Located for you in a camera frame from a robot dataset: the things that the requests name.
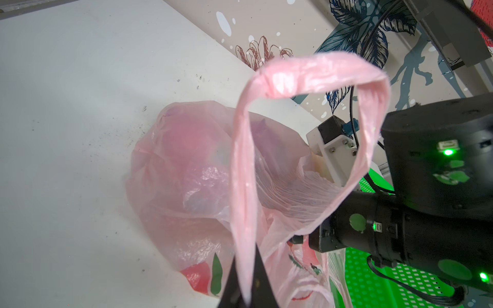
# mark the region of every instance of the floral wall painting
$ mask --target floral wall painting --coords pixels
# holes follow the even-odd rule
[[[340,23],[322,43],[317,52],[348,51],[360,54],[362,44],[379,18],[389,10],[394,0],[329,0],[330,10]],[[370,39],[363,55],[370,63],[383,68],[388,58],[385,31],[414,35],[416,20],[404,2],[398,4],[383,20],[377,34]],[[349,92],[349,87],[327,93],[332,114]]]
[[[281,48],[276,45],[269,47],[265,36],[262,36],[258,42],[253,37],[249,40],[250,46],[246,52],[240,46],[236,46],[236,56],[253,70],[258,70],[274,58],[284,59],[293,57],[293,51],[291,49]]]

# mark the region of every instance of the red object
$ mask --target red object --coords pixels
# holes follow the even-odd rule
[[[490,27],[493,27],[493,0],[473,0],[471,4],[471,11],[476,13],[482,20],[484,20]],[[485,40],[485,43],[489,47],[493,47],[493,41],[481,31],[481,35]]]
[[[209,295],[209,281],[211,280],[211,270],[206,262],[202,262],[196,265],[187,267],[180,271],[186,279],[192,289],[197,292]]]
[[[291,300],[292,301],[304,301],[305,299],[309,298],[312,293],[313,293],[313,291],[311,291],[307,296],[300,297],[300,298],[292,298]]]

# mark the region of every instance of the green led light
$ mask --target green led light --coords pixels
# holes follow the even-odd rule
[[[486,275],[486,273],[480,273],[479,277],[481,277],[481,280],[483,282],[489,282],[489,280],[490,280],[490,278],[488,277],[488,275]]]
[[[455,151],[452,150],[452,149],[446,149],[445,151],[443,151],[443,154],[447,155],[447,156],[450,156],[452,154],[454,154]]]

